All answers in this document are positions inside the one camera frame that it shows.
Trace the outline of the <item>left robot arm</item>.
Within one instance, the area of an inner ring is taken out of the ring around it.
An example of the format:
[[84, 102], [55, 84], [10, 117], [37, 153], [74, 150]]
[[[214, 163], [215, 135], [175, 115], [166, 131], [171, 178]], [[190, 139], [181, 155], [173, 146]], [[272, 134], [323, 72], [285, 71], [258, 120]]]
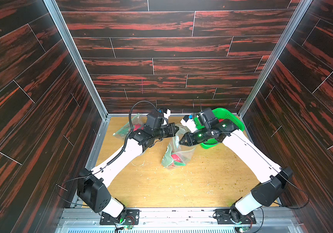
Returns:
[[149, 113], [144, 126], [136, 131], [134, 129], [129, 131], [123, 147], [91, 170], [80, 171], [77, 195], [95, 213], [104, 212], [118, 221], [123, 221], [126, 207], [111, 196], [108, 187], [113, 179], [146, 149], [152, 147], [158, 140], [176, 135], [179, 127], [175, 123], [168, 123], [170, 114], [171, 111], [166, 108]]

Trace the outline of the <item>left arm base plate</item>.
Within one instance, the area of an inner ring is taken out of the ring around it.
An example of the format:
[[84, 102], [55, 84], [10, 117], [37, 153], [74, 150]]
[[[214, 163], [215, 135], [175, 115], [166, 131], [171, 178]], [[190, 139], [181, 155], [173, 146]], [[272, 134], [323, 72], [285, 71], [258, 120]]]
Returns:
[[127, 225], [134, 226], [139, 224], [140, 210], [126, 208], [117, 217], [113, 217], [108, 213], [102, 212], [99, 224], [102, 226], [109, 225]]

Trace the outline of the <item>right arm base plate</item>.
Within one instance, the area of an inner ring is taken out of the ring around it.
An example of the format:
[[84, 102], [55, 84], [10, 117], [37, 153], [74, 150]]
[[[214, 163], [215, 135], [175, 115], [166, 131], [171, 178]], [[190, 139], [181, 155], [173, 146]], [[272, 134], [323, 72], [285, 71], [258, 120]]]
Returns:
[[256, 219], [253, 212], [247, 215], [242, 215], [237, 210], [232, 210], [230, 208], [215, 209], [213, 213], [213, 218], [217, 220], [218, 224], [256, 224]]

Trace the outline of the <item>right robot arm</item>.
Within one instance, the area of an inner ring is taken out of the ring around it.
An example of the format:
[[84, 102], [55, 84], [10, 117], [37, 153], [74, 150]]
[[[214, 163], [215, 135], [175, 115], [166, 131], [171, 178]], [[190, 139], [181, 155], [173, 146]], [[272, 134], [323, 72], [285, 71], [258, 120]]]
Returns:
[[232, 222], [239, 224], [253, 210], [271, 206], [285, 191], [293, 176], [292, 169], [281, 168], [262, 153], [244, 135], [244, 124], [227, 109], [207, 108], [197, 114], [184, 116], [181, 124], [189, 132], [180, 139], [180, 145], [192, 147], [215, 139], [232, 150], [258, 179], [259, 184], [230, 207]]

